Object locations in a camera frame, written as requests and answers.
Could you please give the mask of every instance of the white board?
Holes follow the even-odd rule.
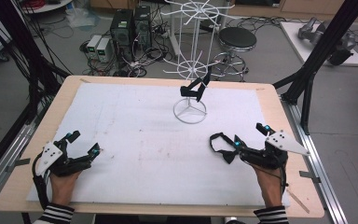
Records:
[[[297,56],[300,58],[301,62],[304,63],[310,53],[312,52],[314,46],[310,43],[308,39],[300,39],[298,38],[298,29],[303,27],[305,23],[297,23],[297,22],[281,22],[281,27],[286,34],[286,37],[290,40],[290,44],[296,51]],[[316,30],[319,24],[313,25],[313,31]],[[351,50],[353,55],[347,59],[342,66],[358,66],[358,53],[356,50]],[[324,65],[331,65],[329,62],[324,62]]]
[[[96,142],[103,151],[79,177],[73,201],[263,206],[253,168],[239,157],[227,164],[209,147],[220,132],[264,147],[255,129],[264,123],[256,92],[208,88],[201,100],[208,115],[198,124],[174,116],[181,99],[179,87],[82,84],[54,140],[79,130],[69,157],[85,155]],[[221,139],[213,143],[233,149]],[[34,188],[27,200],[38,200]]]

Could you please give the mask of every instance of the black metal pole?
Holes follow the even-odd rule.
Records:
[[[345,35],[357,17],[358,0],[346,0],[303,66],[290,77],[273,84],[274,87],[278,89],[292,82],[289,90],[282,95],[282,99],[292,105],[297,103],[298,97],[305,91],[301,113],[301,127],[306,134],[310,134],[308,128],[310,97],[316,73],[324,64],[325,60],[334,52],[341,37]]]

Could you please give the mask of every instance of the power supply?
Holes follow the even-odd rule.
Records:
[[[101,35],[94,35],[92,39],[87,44],[87,52],[89,53],[89,58],[98,60],[98,53],[97,53],[97,47],[100,43],[102,36]]]
[[[103,37],[97,48],[98,58],[101,63],[109,63],[113,56],[112,44],[110,38]]]
[[[150,49],[152,47],[150,7],[136,7],[134,20],[136,36],[138,39],[138,46],[141,46],[143,50]]]
[[[133,62],[132,51],[134,48],[135,25],[133,22],[133,11],[131,9],[118,9],[110,26],[115,54],[117,55],[118,67],[124,62]]]

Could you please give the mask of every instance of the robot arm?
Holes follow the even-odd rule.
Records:
[[[91,163],[100,154],[100,146],[96,143],[88,151],[86,156],[77,159],[68,158],[66,150],[68,142],[73,143],[78,136],[80,136],[80,132],[75,131],[73,133],[68,133],[60,141],[54,141],[54,143],[48,142],[43,147],[43,151],[37,155],[34,160],[33,180],[43,209],[46,209],[48,206],[48,195],[46,181],[42,174],[44,174],[47,170],[50,170],[56,176],[66,176],[89,169],[91,167]],[[39,165],[37,169],[35,169],[36,163],[39,159]]]

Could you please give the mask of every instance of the round base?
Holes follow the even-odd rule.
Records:
[[[173,114],[183,123],[196,124],[202,122],[207,113],[206,106],[202,101],[185,98],[173,106]]]

